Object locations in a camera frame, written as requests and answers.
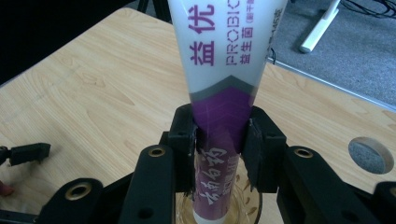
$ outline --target wire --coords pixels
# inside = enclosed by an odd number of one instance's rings
[[[342,0],[341,4],[349,10],[361,13],[363,15],[373,16],[379,19],[396,19],[396,2],[392,0],[372,0],[384,7],[383,11],[370,9],[355,2],[355,0]]]

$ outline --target wooden table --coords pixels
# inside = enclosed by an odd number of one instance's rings
[[[1,166],[16,192],[0,208],[38,214],[63,184],[92,177],[108,185],[131,173],[157,144],[189,95],[172,25],[123,8],[0,89],[0,143],[52,145],[41,164]],[[372,192],[394,180],[363,171],[349,141],[369,136],[396,156],[396,114],[267,64],[255,105],[288,137],[319,152],[341,178]],[[281,223],[265,194],[261,223]]]

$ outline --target white and purple tube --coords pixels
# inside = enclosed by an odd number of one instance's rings
[[[193,213],[218,224],[231,192],[251,107],[287,0],[169,0],[199,130]]]

